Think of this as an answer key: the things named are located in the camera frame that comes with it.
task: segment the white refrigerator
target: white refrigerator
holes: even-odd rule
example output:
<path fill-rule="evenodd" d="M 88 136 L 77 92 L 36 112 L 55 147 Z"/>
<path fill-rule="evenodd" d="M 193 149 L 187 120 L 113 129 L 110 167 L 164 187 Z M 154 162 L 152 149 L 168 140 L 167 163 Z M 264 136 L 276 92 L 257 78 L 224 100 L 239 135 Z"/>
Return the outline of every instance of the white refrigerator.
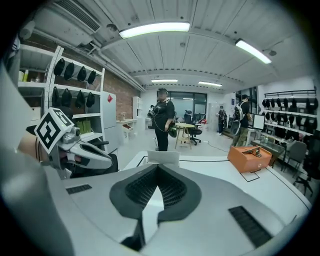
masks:
<path fill-rule="evenodd" d="M 100 104 L 103 140 L 109 142 L 108 145 L 104 145 L 104 150 L 109 154 L 118 148 L 116 95 L 101 92 Z"/>

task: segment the gray floor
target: gray floor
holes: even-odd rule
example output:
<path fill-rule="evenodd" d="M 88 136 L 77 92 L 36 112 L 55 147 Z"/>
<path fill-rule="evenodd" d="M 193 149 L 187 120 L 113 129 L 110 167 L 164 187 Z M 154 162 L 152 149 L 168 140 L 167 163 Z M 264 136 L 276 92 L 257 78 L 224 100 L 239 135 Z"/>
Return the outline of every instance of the gray floor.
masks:
<path fill-rule="evenodd" d="M 140 151 L 155 150 L 156 144 L 154 138 L 156 137 L 153 129 L 147 129 L 140 132 L 135 138 L 129 140 L 128 143 L 120 146 L 114 153 L 118 157 L 119 169 L 123 169 Z M 175 149 L 176 139 L 168 137 L 169 145 L 168 151 L 180 152 L 182 156 L 203 156 L 203 157 L 221 157 L 227 156 L 232 140 L 226 136 L 219 136 L 214 132 L 204 130 L 197 138 L 202 140 L 201 143 L 194 145 L 192 142 L 192 149 L 188 144 L 178 144 Z M 281 164 L 276 162 L 273 167 L 278 173 L 283 175 L 290 183 L 293 183 L 296 178 L 293 178 L 295 171 L 287 168 L 285 172 L 281 170 Z M 312 179 L 310 186 L 313 189 L 313 196 L 307 190 L 305 197 L 313 203 L 318 196 L 320 182 Z M 296 187 L 303 193 L 304 186 L 297 184 Z"/>

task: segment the ceiling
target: ceiling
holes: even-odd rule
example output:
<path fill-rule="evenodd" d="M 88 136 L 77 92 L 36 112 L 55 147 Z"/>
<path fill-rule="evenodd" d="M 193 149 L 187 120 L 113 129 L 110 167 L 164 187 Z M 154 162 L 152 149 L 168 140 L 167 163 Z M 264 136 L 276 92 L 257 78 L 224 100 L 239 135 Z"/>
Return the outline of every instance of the ceiling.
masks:
<path fill-rule="evenodd" d="M 75 6 L 87 16 L 79 15 Z M 121 30 L 164 21 L 189 22 L 190 30 L 119 36 Z M 313 74 L 298 29 L 279 6 L 266 0 L 65 0 L 39 10 L 35 22 L 45 35 L 91 57 L 105 56 L 146 89 L 198 87 L 229 93 Z M 111 31 L 109 24 L 117 30 Z M 272 63 L 264 64 L 236 47 L 239 38 L 266 55 L 276 51 L 268 55 Z M 178 82 L 154 85 L 152 79 Z M 199 87 L 199 81 L 222 86 Z"/>

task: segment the brick wall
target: brick wall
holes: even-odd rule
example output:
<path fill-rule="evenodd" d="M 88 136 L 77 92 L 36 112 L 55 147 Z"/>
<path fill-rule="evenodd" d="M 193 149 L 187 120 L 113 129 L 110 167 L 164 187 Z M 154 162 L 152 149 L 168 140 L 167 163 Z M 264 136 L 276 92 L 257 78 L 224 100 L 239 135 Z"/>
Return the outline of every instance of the brick wall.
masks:
<path fill-rule="evenodd" d="M 57 48 L 57 44 L 51 40 L 48 40 L 42 36 L 33 34 L 28 41 L 23 42 L 25 45 L 30 45 L 34 47 L 38 47 L 47 51 L 54 52 Z M 73 59 L 77 62 L 81 62 L 83 64 L 86 64 L 87 66 L 90 66 L 96 70 L 101 71 L 102 66 L 99 63 L 96 63 L 92 61 L 89 58 L 86 58 L 82 56 L 81 54 L 73 51 L 72 49 L 68 49 L 66 47 L 63 47 L 63 56 L 66 56 L 70 59 Z M 63 80 L 63 85 L 72 85 L 84 88 L 85 83 L 79 82 L 77 80 L 70 80 L 65 81 Z M 132 87 L 130 84 L 128 84 L 126 81 L 123 81 L 121 78 L 116 76 L 115 74 L 109 72 L 108 70 L 105 70 L 104 72 L 104 82 L 103 82 L 103 90 L 112 93 L 116 95 L 116 115 L 117 119 L 121 112 L 125 112 L 125 118 L 131 119 L 133 118 L 132 114 L 132 97 L 139 96 L 140 97 L 140 91 L 136 90 L 134 87 Z"/>

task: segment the person wearing backpack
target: person wearing backpack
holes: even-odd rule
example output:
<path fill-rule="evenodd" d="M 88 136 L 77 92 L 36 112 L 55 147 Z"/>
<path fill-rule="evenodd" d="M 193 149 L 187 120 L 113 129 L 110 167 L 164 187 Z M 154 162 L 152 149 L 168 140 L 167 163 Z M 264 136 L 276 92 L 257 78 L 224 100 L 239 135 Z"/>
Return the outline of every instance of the person wearing backpack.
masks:
<path fill-rule="evenodd" d="M 240 129 L 238 129 L 237 133 L 234 135 L 231 146 L 243 146 L 247 141 L 248 136 L 248 126 L 249 121 L 251 121 L 250 116 L 250 104 L 249 104 L 248 95 L 242 95 L 242 101 L 235 107 L 236 113 L 238 113 L 239 121 L 240 121 Z"/>

